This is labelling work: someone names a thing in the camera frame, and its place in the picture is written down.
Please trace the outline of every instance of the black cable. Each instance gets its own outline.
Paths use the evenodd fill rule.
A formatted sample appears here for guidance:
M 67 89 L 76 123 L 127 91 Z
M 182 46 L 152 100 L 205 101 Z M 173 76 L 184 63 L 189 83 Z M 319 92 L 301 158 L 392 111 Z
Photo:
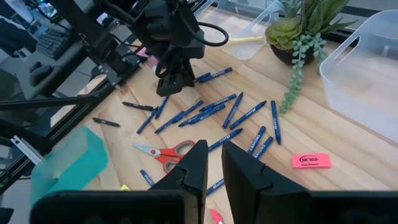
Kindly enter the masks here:
M 129 47 L 140 47 L 140 46 L 138 46 L 138 45 L 134 45 L 134 44 L 126 44 L 126 43 L 124 43 L 124 41 L 122 41 L 119 37 L 117 37 L 116 35 L 114 35 L 114 34 L 111 34 L 114 38 L 116 38 L 116 40 L 118 40 L 119 42 L 120 42 L 120 44 L 123 44 L 123 45 L 126 45 L 126 46 L 129 46 Z
M 224 44 L 226 44 L 227 42 L 228 42 L 228 40 L 229 40 L 229 35 L 228 35 L 228 33 L 223 29 L 223 28 L 221 28 L 221 27 L 219 27 L 219 26 L 216 26 L 216 25 L 214 25 L 214 24 L 209 24 L 209 23 L 206 23 L 206 22 L 198 22 L 198 25 L 199 26 L 205 26 L 205 27 L 210 27 L 210 28 L 213 28 L 213 29 L 215 29 L 215 30 L 217 30 L 217 31 L 220 31 L 223 35 L 224 35 L 224 37 L 225 37 L 225 40 L 223 40 L 223 41 L 221 41 L 221 42 L 209 42 L 209 41 L 207 41 L 207 40 L 205 40 L 204 38 L 202 38 L 202 37 L 199 37 L 199 35 L 191 28 L 191 26 L 188 24 L 188 22 L 185 20 L 185 18 L 182 16 L 182 13 L 181 13 L 181 11 L 179 12 L 179 14 L 180 14 L 180 17 L 181 17 L 181 20 L 182 20 L 182 22 L 184 23 L 184 25 L 187 27 L 187 29 L 188 29 L 188 31 L 191 33 L 191 35 L 197 40 L 197 41 L 199 41 L 199 42 L 201 42 L 201 43 L 203 43 L 203 44 L 205 44 L 205 45 L 207 45 L 207 46 L 210 46 L 210 47 L 221 47 L 222 45 L 224 45 Z

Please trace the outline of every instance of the scissors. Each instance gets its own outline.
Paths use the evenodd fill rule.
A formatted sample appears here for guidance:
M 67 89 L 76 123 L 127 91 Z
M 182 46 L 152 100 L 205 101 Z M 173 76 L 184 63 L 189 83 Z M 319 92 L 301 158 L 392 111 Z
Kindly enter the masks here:
M 170 166 L 180 162 L 180 160 L 184 156 L 180 154 L 181 149 L 187 146 L 193 147 L 194 145 L 194 141 L 187 140 L 180 142 L 180 144 L 171 149 L 156 149 L 154 147 L 146 146 L 144 144 L 134 143 L 135 148 L 155 157 L 157 161 L 161 162 L 163 164 L 163 170 L 166 174 L 170 172 Z

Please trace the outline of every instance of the plant pot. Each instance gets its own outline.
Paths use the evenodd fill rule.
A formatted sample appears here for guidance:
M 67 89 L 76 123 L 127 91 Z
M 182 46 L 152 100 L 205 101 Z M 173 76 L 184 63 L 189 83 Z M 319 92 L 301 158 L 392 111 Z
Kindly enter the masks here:
M 292 60 L 293 59 L 298 59 L 299 56 L 293 57 L 293 52 L 294 50 L 281 50 L 275 47 L 274 45 L 270 45 L 272 51 L 276 55 L 276 57 L 286 63 L 287 65 L 293 65 Z M 311 63 L 315 58 L 313 57 L 313 47 L 310 47 L 306 53 L 305 53 L 305 58 L 304 58 L 304 64 Z

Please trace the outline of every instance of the black pen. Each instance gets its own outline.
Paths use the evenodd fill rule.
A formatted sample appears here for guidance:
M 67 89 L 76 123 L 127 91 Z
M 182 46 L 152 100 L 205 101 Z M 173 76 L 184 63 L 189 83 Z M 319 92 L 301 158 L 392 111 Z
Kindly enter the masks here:
M 107 124 L 107 125 L 114 126 L 117 128 L 120 127 L 120 124 L 118 124 L 118 123 L 115 123 L 112 121 L 107 121 L 107 120 L 100 119 L 100 118 L 93 118 L 93 121 L 96 123 L 99 123 L 99 124 Z
M 142 105 L 138 105 L 136 103 L 122 102 L 122 104 L 124 106 L 130 106 L 130 107 L 133 107 L 133 108 L 138 108 L 138 109 L 142 109 L 142 110 L 146 110 L 146 111 L 153 111 L 154 110 L 154 108 L 151 107 L 151 106 L 142 106 Z

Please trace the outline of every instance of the red scissor handle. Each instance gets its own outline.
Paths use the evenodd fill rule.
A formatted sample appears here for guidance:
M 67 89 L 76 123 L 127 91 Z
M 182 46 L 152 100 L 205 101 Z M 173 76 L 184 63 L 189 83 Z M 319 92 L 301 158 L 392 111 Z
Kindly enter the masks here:
M 172 165 L 178 164 L 178 162 L 180 162 L 179 159 L 169 159 L 164 156 L 157 156 L 157 157 L 155 157 L 155 159 L 162 163 L 163 170 L 166 174 L 168 174 L 170 172 L 170 170 L 172 170 L 171 169 Z
M 178 144 L 174 148 L 159 149 L 159 151 L 160 151 L 161 156 L 169 156 L 169 157 L 176 157 L 176 158 L 182 159 L 182 157 L 184 155 L 181 155 L 179 153 L 181 151 L 181 149 L 183 149 L 184 147 L 187 147 L 187 146 L 193 147 L 194 145 L 195 145 L 194 141 L 186 140 L 186 141 L 180 142 L 180 144 Z

